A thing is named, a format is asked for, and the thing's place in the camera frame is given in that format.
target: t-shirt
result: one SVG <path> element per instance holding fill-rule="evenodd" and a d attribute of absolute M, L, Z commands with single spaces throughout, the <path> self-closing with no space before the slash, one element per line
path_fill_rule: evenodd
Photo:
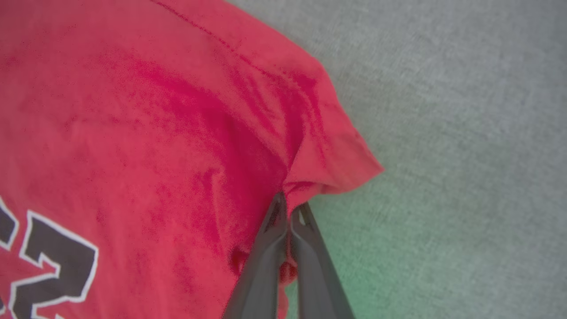
<path fill-rule="evenodd" d="M 382 170 L 321 65 L 225 2 L 6 0 L 0 43 L 1 319 L 220 318 L 274 194 Z"/>

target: red shirt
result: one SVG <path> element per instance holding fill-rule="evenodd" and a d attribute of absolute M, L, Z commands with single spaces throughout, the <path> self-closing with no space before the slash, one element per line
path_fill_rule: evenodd
<path fill-rule="evenodd" d="M 4 1 L 0 37 L 1 319 L 220 318 L 276 192 L 382 170 L 321 65 L 225 2 Z"/>

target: white outline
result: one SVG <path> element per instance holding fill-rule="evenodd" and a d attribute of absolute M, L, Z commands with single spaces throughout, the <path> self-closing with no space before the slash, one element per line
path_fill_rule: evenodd
<path fill-rule="evenodd" d="M 49 259 L 49 257 L 47 257 L 44 253 L 40 253 L 38 261 L 34 261 L 33 259 L 31 259 L 29 256 L 26 255 L 26 249 L 27 249 L 27 246 L 28 246 L 29 237 L 30 237 L 31 232 L 32 232 L 33 220 L 34 219 L 39 220 L 39 221 L 47 224 L 47 226 L 51 227 L 53 230 L 62 234 L 63 236 L 65 236 L 65 237 L 67 237 L 71 240 L 74 240 L 76 242 L 79 242 L 80 244 L 82 244 L 84 246 L 91 248 L 92 250 L 94 250 L 95 255 L 94 255 L 94 260 L 93 260 L 93 263 L 92 263 L 92 266 L 91 266 L 91 271 L 88 275 L 86 283 L 83 286 L 83 289 L 81 290 L 81 295 L 79 297 L 61 296 L 61 297 L 54 299 L 54 300 L 49 300 L 49 301 L 45 301 L 43 303 L 33 304 L 32 305 L 32 318 L 34 318 L 34 319 L 47 319 L 45 317 L 40 317 L 40 316 L 37 315 L 37 309 L 38 308 L 43 308 L 43 307 L 48 307 L 48 306 L 64 303 L 66 301 L 69 301 L 69 302 L 72 302 L 72 303 L 83 302 L 87 297 L 89 289 L 91 288 L 92 281 L 95 279 L 96 268 L 98 266 L 98 259 L 99 259 L 98 247 L 93 245 L 91 242 L 85 240 L 81 236 L 71 232 L 70 230 L 63 228 L 62 226 L 58 225 L 54 221 L 34 212 L 32 210 L 28 210 L 28 214 L 27 214 L 28 225 L 27 225 L 27 229 L 26 229 L 26 236 L 24 237 L 24 242 L 22 244 L 22 248 L 20 249 L 20 258 L 29 262 L 29 263 L 32 263 L 34 266 L 41 268 L 41 269 L 43 269 L 43 263 L 46 262 L 49 265 L 51 265 L 52 267 L 54 267 L 56 269 L 56 271 L 55 271 L 55 274 L 43 274 L 43 275 L 39 275 L 39 276 L 36 276 L 36 277 L 25 278 L 25 279 L 18 280 L 18 281 L 11 283 L 11 285 L 10 285 L 10 303 L 8 304 L 8 308 L 10 309 L 10 312 L 12 313 L 12 317 L 14 319 L 18 319 L 18 317 L 16 316 L 16 314 L 13 311 L 14 304 L 16 302 L 16 290 L 18 289 L 18 287 L 21 286 L 21 285 L 25 285 L 25 284 L 37 283 L 37 282 L 40 282 L 40 281 L 45 280 L 45 279 L 59 278 L 59 272 L 61 271 L 61 265 L 59 265 L 58 263 Z"/>
<path fill-rule="evenodd" d="M 8 206 L 6 206 L 6 203 L 4 203 L 4 200 L 2 199 L 1 196 L 0 196 L 0 208 L 2 208 L 2 210 L 6 214 L 8 214 L 8 217 L 10 217 L 14 221 L 14 230 L 12 230 L 12 234 L 10 235 L 8 242 L 0 241 L 0 247 L 6 249 L 7 251 L 10 251 L 10 249 L 12 249 L 12 244 L 14 244 L 14 241 L 16 240 L 16 235 L 18 234 L 18 230 L 20 229 L 20 222 L 18 221 L 16 216 L 14 216 L 12 211 L 8 209 Z"/>

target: red fabric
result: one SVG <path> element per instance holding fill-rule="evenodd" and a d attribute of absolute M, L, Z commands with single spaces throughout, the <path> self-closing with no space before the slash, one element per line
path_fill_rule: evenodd
<path fill-rule="evenodd" d="M 56 272 L 19 256 L 30 209 L 98 250 L 84 301 L 39 315 L 220 318 L 277 191 L 291 211 L 382 170 L 321 65 L 225 2 L 2 1 L 0 43 L 6 305 Z"/>

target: gray fabric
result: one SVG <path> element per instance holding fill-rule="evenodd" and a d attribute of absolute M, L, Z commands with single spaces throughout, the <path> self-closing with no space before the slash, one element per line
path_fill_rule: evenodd
<path fill-rule="evenodd" d="M 233 2 L 323 63 L 386 168 L 311 203 L 359 319 L 567 318 L 566 1 Z"/>

